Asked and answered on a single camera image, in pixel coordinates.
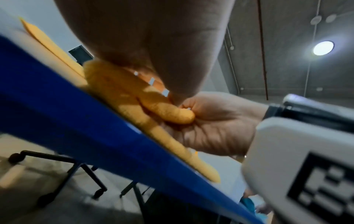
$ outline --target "qr code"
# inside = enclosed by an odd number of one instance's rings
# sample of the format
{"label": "qr code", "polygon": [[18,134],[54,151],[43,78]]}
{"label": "qr code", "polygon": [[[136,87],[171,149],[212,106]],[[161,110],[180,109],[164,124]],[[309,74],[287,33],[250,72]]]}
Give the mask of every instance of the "qr code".
{"label": "qr code", "polygon": [[310,153],[288,197],[328,223],[354,223],[354,170]]}

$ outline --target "concrete ceiling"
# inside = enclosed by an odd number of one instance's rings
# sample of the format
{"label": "concrete ceiling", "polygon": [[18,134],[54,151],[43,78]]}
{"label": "concrete ceiling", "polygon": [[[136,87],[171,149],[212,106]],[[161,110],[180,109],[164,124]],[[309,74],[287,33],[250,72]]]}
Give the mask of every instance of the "concrete ceiling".
{"label": "concrete ceiling", "polygon": [[[309,62],[311,61],[307,97],[354,98],[354,11],[353,0],[322,0],[314,43],[314,26],[318,0],[261,0],[265,66],[268,94],[303,95]],[[330,14],[342,15],[332,23]],[[260,47],[257,0],[237,0],[233,8],[225,40],[241,95],[265,95]],[[321,41],[335,44],[332,52],[314,56],[312,47]],[[237,94],[236,83],[225,45],[219,63],[228,89]]]}

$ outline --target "yellow cloth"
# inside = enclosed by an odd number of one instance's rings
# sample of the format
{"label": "yellow cloth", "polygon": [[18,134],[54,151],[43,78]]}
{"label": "yellow cloth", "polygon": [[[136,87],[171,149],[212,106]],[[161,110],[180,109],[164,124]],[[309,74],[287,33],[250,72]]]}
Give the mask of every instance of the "yellow cloth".
{"label": "yellow cloth", "polygon": [[194,113],[172,105],[155,87],[150,86],[124,68],[109,62],[92,60],[84,64],[84,73],[91,91],[109,104],[118,114],[136,125],[168,151],[182,159],[213,182],[220,182],[218,172],[170,136],[144,111],[143,107],[175,124],[190,124]]}
{"label": "yellow cloth", "polygon": [[20,18],[23,27],[26,31],[34,37],[39,43],[50,50],[54,55],[56,55],[60,60],[77,72],[80,76],[84,77],[84,71],[80,64],[74,61],[65,51],[63,51],[58,45],[56,45],[43,31],[33,24],[30,24]]}

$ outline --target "round light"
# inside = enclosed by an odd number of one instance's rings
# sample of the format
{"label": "round light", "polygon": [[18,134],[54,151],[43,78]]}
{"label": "round light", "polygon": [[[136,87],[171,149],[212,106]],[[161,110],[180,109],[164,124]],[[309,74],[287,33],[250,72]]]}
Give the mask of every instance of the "round light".
{"label": "round light", "polygon": [[313,48],[313,53],[315,55],[321,56],[321,55],[328,54],[333,50],[333,48],[334,48],[334,43],[332,41],[323,41],[317,44]]}

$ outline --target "brown pipe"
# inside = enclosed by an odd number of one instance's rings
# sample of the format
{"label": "brown pipe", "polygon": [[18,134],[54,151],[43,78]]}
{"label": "brown pipe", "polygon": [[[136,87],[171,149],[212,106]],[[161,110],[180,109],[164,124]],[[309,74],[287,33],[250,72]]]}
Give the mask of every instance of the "brown pipe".
{"label": "brown pipe", "polygon": [[262,51],[262,64],[263,64],[263,77],[265,85],[265,96],[268,100],[268,87],[267,87],[267,72],[266,72],[266,57],[264,54],[264,39],[263,39],[263,25],[262,25],[262,11],[261,11],[261,0],[257,0],[258,6],[258,22],[259,22],[259,32],[261,34],[261,51]]}

